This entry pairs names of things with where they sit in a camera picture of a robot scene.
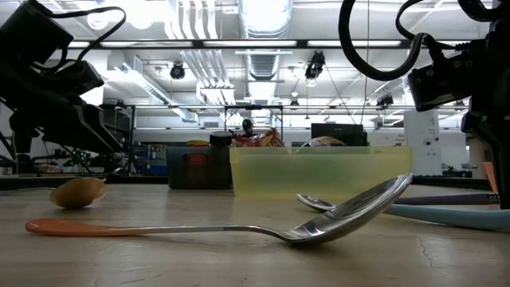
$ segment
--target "metal spoon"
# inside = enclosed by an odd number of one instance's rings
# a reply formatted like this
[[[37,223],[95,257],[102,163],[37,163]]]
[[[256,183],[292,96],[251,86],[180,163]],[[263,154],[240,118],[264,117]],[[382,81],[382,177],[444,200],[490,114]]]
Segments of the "metal spoon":
[[[249,231],[267,234],[291,244],[316,245],[336,240],[357,230],[383,212],[413,179],[412,174],[400,175],[381,183],[353,199],[325,212],[289,231],[263,226],[157,226],[109,227],[94,226],[64,219],[35,219],[26,223],[29,232],[53,236],[122,236],[183,232]]]

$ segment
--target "table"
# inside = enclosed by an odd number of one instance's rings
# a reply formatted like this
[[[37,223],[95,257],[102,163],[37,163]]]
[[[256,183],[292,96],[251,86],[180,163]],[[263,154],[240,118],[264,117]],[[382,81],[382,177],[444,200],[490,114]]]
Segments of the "table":
[[[416,195],[458,193],[411,186]],[[297,249],[263,234],[54,238],[25,232],[33,218],[111,226],[248,223],[290,229],[316,216],[294,200],[231,191],[109,185],[86,210],[53,206],[48,190],[0,192],[0,286],[508,286],[509,234],[380,215],[322,246]]]

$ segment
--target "ceiling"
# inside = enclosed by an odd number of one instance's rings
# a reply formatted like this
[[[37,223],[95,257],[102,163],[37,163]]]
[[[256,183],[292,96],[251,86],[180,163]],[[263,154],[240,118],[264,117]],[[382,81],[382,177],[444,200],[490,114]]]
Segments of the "ceiling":
[[[93,8],[96,3],[87,0],[66,1],[40,1],[55,13],[69,10]],[[0,23],[3,23],[14,12],[19,1],[0,1]],[[353,39],[402,39],[394,27],[396,12],[401,0],[367,0],[357,1],[351,16],[351,37]],[[491,2],[484,1],[486,6]],[[115,32],[108,40],[143,40],[143,39],[167,39],[164,33],[163,21],[166,19],[164,0],[146,0],[144,11],[140,11],[140,17],[150,18],[154,21],[148,29],[136,29],[127,23]],[[337,22],[341,1],[324,0],[295,0],[293,2],[292,18],[288,38],[293,39],[327,39],[337,40]],[[232,0],[216,1],[216,28],[218,36],[225,39],[239,38],[239,21],[237,2]],[[90,29],[86,19],[66,19],[59,22],[72,33],[77,40],[93,39],[108,30],[113,24],[102,30]],[[409,13],[402,16],[402,24],[413,32],[428,32],[436,39],[442,40],[466,40],[483,37],[488,31],[488,24],[470,20],[460,10],[454,0],[425,0],[413,6]],[[319,76],[317,86],[307,88],[304,81],[303,67],[313,55],[312,49],[289,49],[292,55],[283,56],[280,63],[278,79],[283,83],[277,84],[275,98],[282,104],[288,104],[292,98],[291,92],[298,92],[297,98],[301,103],[329,104],[342,95],[348,99],[348,104],[360,104],[365,96],[376,98],[374,91],[385,84],[381,81],[373,81],[360,75],[343,55],[341,49],[324,50],[328,69]],[[193,73],[186,71],[186,76],[181,80],[172,80],[169,77],[170,68],[174,61],[182,61],[178,50],[128,50],[126,54],[136,55],[143,61],[144,73],[150,77],[166,92],[172,100],[179,104],[198,104],[194,95],[196,78]],[[394,69],[404,62],[407,56],[406,49],[359,49],[358,53],[368,59],[368,62],[376,68]],[[234,50],[223,50],[223,61],[229,74],[230,81],[235,87],[235,99],[244,100],[249,96],[246,89],[246,75],[243,58],[234,54]],[[416,67],[422,67],[430,63],[429,55],[422,50]],[[156,67],[162,68],[161,73],[156,72]],[[294,73],[288,70],[294,67]],[[106,77],[105,97],[115,97],[133,104],[150,104],[150,97],[137,85],[130,81],[115,77]],[[387,85],[396,103],[403,94],[401,81]]]

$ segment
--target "small spoon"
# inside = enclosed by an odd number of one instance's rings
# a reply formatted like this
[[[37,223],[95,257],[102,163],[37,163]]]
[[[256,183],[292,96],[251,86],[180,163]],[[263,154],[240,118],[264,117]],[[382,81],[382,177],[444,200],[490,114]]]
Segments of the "small spoon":
[[[400,175],[381,183],[309,222],[288,231],[263,226],[94,226],[57,218],[35,219],[26,223],[29,232],[52,236],[124,236],[138,234],[249,231],[279,238],[291,244],[317,245],[344,237],[383,212],[408,187],[412,174]]]
[[[104,179],[71,179],[55,188],[49,201],[64,208],[82,208],[101,200],[106,194]]]

